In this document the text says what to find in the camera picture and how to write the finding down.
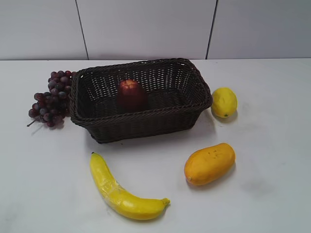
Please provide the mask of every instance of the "apple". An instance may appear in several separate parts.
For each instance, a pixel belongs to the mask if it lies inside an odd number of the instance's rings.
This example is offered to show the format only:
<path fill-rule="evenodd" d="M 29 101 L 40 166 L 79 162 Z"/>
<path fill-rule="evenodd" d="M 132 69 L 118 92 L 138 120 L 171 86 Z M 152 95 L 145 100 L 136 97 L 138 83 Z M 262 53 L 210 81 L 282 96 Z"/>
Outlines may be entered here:
<path fill-rule="evenodd" d="M 120 83 L 117 94 L 118 105 L 128 112 L 142 111 L 147 105 L 147 94 L 139 82 L 131 79 Z"/>

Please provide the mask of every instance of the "brown wicker basket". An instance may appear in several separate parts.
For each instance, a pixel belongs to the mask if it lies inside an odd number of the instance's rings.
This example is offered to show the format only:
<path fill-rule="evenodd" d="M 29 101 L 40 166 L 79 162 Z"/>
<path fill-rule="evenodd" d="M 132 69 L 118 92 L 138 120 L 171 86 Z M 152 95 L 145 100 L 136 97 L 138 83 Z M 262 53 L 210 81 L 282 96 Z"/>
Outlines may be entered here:
<path fill-rule="evenodd" d="M 148 95 L 145 111 L 117 105 L 121 81 L 138 81 Z M 190 129 L 212 104 L 208 85 L 187 59 L 160 59 L 80 70 L 73 77 L 70 116 L 98 143 Z"/>

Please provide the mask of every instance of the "banana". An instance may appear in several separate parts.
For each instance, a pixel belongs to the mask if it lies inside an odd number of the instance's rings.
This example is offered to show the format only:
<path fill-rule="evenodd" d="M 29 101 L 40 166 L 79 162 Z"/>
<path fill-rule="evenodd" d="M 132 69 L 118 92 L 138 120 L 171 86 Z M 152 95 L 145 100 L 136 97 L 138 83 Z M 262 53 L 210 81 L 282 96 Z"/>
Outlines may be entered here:
<path fill-rule="evenodd" d="M 164 198 L 143 199 L 136 197 L 124 188 L 112 176 L 105 160 L 92 153 L 90 168 L 93 179 L 105 202 L 117 213 L 136 220 L 149 220 L 158 217 L 170 200 Z"/>

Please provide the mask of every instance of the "grape stem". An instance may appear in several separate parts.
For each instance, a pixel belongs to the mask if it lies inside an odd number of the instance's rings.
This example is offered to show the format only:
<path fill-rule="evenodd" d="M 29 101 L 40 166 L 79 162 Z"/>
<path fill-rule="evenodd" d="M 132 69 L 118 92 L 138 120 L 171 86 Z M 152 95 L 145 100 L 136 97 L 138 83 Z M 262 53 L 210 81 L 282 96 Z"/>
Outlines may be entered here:
<path fill-rule="evenodd" d="M 27 125 L 27 127 L 31 126 L 32 124 L 34 124 L 36 120 L 34 120 L 33 122 L 31 122 L 30 124 Z"/>

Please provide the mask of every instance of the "purple grape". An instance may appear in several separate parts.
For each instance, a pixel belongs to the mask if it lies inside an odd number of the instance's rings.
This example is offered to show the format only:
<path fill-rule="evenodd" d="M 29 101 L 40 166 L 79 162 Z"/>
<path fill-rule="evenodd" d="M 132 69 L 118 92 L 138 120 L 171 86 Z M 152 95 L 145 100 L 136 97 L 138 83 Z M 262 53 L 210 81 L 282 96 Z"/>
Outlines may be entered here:
<path fill-rule="evenodd" d="M 53 78 L 56 78 L 56 76 L 57 76 L 57 73 L 55 72 L 55 71 L 53 71 L 52 73 L 51 73 L 51 78 L 53 79 Z"/>
<path fill-rule="evenodd" d="M 70 93 L 71 92 L 71 86 L 65 86 L 65 91 L 67 93 Z"/>
<path fill-rule="evenodd" d="M 52 118 L 52 122 L 56 125 L 58 123 L 60 123 L 62 121 L 62 117 L 61 116 L 53 116 Z"/>
<path fill-rule="evenodd" d="M 41 117 L 41 115 L 37 115 L 37 116 L 35 117 L 35 120 L 36 120 L 36 121 L 40 121 L 40 117 Z"/>
<path fill-rule="evenodd" d="M 58 114 L 58 110 L 56 108 L 53 108 L 50 110 L 50 113 L 52 113 L 53 115 L 57 115 Z"/>
<path fill-rule="evenodd" d="M 46 97 L 45 97 L 45 103 L 53 103 L 53 98 L 52 98 L 52 96 L 46 96 Z"/>
<path fill-rule="evenodd" d="M 59 83 L 60 79 L 59 78 L 55 78 L 55 79 L 53 79 L 53 81 L 55 81 L 56 83 Z"/>
<path fill-rule="evenodd" d="M 38 105 L 40 108 L 44 108 L 45 107 L 45 102 L 44 101 L 38 101 Z"/>
<path fill-rule="evenodd" d="M 53 96 L 53 103 L 58 103 L 59 102 L 59 98 L 58 96 Z"/>
<path fill-rule="evenodd" d="M 46 120 L 43 119 L 43 116 L 42 116 L 42 115 L 40 115 L 40 122 L 41 122 L 41 123 L 47 123 Z"/>
<path fill-rule="evenodd" d="M 69 80 L 69 78 L 66 77 L 66 76 L 63 76 L 63 77 L 60 78 L 60 81 L 61 81 L 62 83 L 64 83 L 64 84 L 68 83 L 68 80 Z"/>
<path fill-rule="evenodd" d="M 47 92 L 44 92 L 43 95 L 44 95 L 44 97 L 46 97 L 46 96 L 51 96 L 52 94 L 47 91 Z"/>
<path fill-rule="evenodd" d="M 60 70 L 57 72 L 59 77 L 63 77 L 65 75 L 64 71 Z"/>
<path fill-rule="evenodd" d="M 59 105 L 58 105 L 58 107 L 59 107 L 59 109 L 64 110 L 64 109 L 67 108 L 67 104 L 66 104 L 66 102 L 60 102 Z"/>
<path fill-rule="evenodd" d="M 39 100 L 39 101 L 44 100 L 44 95 L 43 95 L 43 93 L 35 93 L 34 99 L 35 99 L 35 100 Z"/>
<path fill-rule="evenodd" d="M 50 128 L 54 127 L 55 124 L 52 121 L 48 121 L 47 122 L 47 126 L 49 126 Z"/>
<path fill-rule="evenodd" d="M 66 99 L 67 94 L 64 91 L 61 91 L 61 92 L 58 93 L 58 96 L 59 96 L 60 99 L 64 100 L 64 99 Z"/>
<path fill-rule="evenodd" d="M 51 110 L 53 108 L 53 105 L 48 103 L 47 106 L 46 106 L 47 110 Z"/>
<path fill-rule="evenodd" d="M 33 109 L 34 109 L 36 112 L 39 112 L 39 110 L 40 110 L 39 104 L 38 104 L 38 103 L 34 103 L 34 104 L 33 104 Z"/>
<path fill-rule="evenodd" d="M 53 118 L 53 114 L 51 114 L 51 113 L 46 113 L 46 114 L 44 114 L 44 116 L 43 116 L 43 119 L 44 119 L 45 121 L 50 121 L 50 120 L 52 120 L 52 118 Z"/>
<path fill-rule="evenodd" d="M 69 70 L 65 71 L 65 75 L 69 78 L 71 76 L 71 72 Z"/>
<path fill-rule="evenodd" d="M 56 86 L 57 82 L 55 82 L 55 80 L 52 80 L 49 82 L 48 84 L 48 88 L 49 89 L 53 89 Z"/>
<path fill-rule="evenodd" d="M 48 109 L 47 108 L 41 108 L 40 109 L 40 114 L 41 115 L 44 115 L 44 114 L 46 114 L 48 112 Z"/>
<path fill-rule="evenodd" d="M 56 88 L 53 88 L 50 93 L 54 96 L 58 96 L 58 90 Z"/>
<path fill-rule="evenodd" d="M 64 90 L 65 85 L 63 83 L 56 84 L 55 88 L 59 91 Z"/>
<path fill-rule="evenodd" d="M 36 110 L 34 110 L 34 109 L 30 109 L 28 111 L 28 116 L 31 117 L 31 118 L 35 118 L 37 115 L 39 115 L 39 113 Z"/>

